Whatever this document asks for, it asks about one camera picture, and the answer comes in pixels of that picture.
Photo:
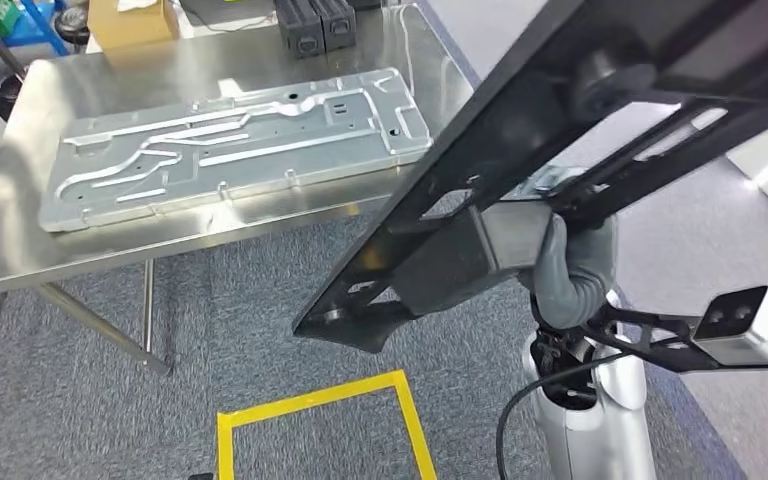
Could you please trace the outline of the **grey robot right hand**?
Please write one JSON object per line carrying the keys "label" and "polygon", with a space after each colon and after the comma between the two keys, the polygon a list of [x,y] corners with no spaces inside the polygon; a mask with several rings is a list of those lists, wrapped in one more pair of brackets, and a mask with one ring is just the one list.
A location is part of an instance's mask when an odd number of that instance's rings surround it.
{"label": "grey robot right hand", "polygon": [[616,283],[618,220],[575,236],[554,213],[533,267],[517,274],[535,297],[543,321],[556,330],[575,328],[591,319]]}

